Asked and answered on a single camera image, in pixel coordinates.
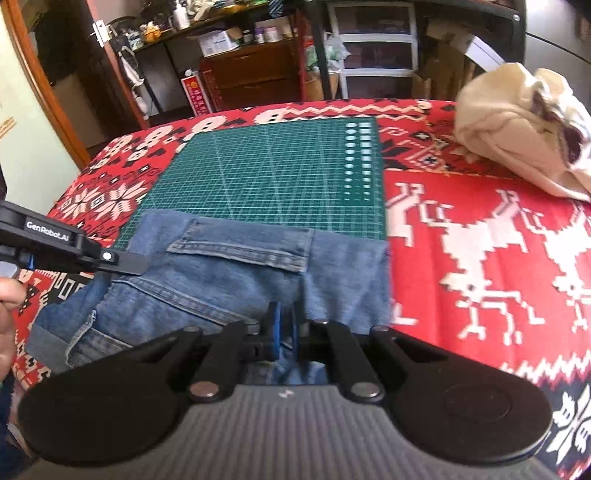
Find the person's left hand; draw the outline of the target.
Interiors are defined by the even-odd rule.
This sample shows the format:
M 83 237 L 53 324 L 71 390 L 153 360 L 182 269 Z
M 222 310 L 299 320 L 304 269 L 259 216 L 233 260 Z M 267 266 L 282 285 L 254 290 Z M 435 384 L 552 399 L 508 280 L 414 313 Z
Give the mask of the person's left hand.
M 2 278 L 0 282 L 0 381 L 11 371 L 16 355 L 15 324 L 12 311 L 18 310 L 26 298 L 26 288 L 18 280 Z

